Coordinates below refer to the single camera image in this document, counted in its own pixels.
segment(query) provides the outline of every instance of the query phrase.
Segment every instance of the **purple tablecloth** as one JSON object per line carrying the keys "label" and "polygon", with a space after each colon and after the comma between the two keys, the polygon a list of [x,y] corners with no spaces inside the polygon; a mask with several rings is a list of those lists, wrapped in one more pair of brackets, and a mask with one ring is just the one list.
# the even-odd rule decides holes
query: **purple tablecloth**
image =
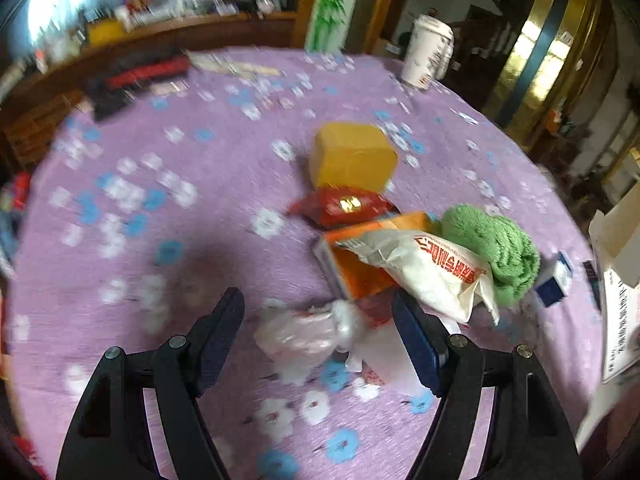
{"label": "purple tablecloth", "polygon": [[[599,375],[601,320],[580,265],[591,253],[518,146],[441,85],[405,91],[379,59],[226,54],[286,74],[251,86],[192,70],[185,96],[139,99],[99,126],[78,110],[34,178],[10,322],[18,408],[46,471],[55,473],[106,348],[154,348],[238,286],[245,322],[200,399],[231,477],[404,478],[433,417],[430,395],[403,397],[335,362],[274,369],[252,338],[261,308],[332,298],[310,251],[318,232],[276,214],[308,191],[304,157],[327,121],[386,130],[399,155],[386,195],[401,210],[439,216],[471,203],[515,219],[543,256],[566,252],[569,298],[505,310],[497,328],[477,309],[464,332],[489,348],[533,346],[575,427]],[[171,476],[150,405],[158,462]],[[477,471],[489,409],[485,396],[463,478]]]}

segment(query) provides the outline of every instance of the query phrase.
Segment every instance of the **red wrapper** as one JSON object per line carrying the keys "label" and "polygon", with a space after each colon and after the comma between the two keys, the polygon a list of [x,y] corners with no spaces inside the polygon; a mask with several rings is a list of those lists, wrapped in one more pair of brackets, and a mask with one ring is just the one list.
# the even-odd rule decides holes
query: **red wrapper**
{"label": "red wrapper", "polygon": [[353,187],[321,187],[293,203],[287,215],[303,215],[325,229],[369,222],[398,208],[380,195]]}

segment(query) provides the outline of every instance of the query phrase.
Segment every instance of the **green towel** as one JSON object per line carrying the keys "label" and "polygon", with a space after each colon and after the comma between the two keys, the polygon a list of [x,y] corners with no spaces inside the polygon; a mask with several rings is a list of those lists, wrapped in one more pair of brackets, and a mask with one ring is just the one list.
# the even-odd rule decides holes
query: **green towel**
{"label": "green towel", "polygon": [[489,262],[498,306],[516,304],[538,276],[540,256],[529,235],[510,218],[458,204],[442,216],[442,237]]}

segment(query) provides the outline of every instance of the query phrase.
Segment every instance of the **yellow sponge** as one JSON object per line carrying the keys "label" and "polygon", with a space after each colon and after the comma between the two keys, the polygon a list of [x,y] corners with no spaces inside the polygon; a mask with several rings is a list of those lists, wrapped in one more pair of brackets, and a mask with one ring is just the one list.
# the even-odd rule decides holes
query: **yellow sponge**
{"label": "yellow sponge", "polygon": [[397,163],[396,151],[379,128],[327,123],[316,135],[309,174],[316,187],[353,186],[379,193]]}

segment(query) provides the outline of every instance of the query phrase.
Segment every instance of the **orange box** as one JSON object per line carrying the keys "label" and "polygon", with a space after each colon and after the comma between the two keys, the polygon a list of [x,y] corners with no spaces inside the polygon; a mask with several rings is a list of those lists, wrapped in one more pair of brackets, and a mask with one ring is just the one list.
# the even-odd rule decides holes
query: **orange box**
{"label": "orange box", "polygon": [[328,123],[316,134],[309,176],[315,187],[351,186],[380,193],[397,163],[398,154],[380,128]]}
{"label": "orange box", "polygon": [[385,220],[367,222],[327,231],[313,247],[329,285],[339,298],[360,300],[397,285],[385,270],[363,264],[347,249],[335,247],[340,240],[356,238],[368,231],[398,229],[431,232],[432,222],[424,211],[416,211]]}

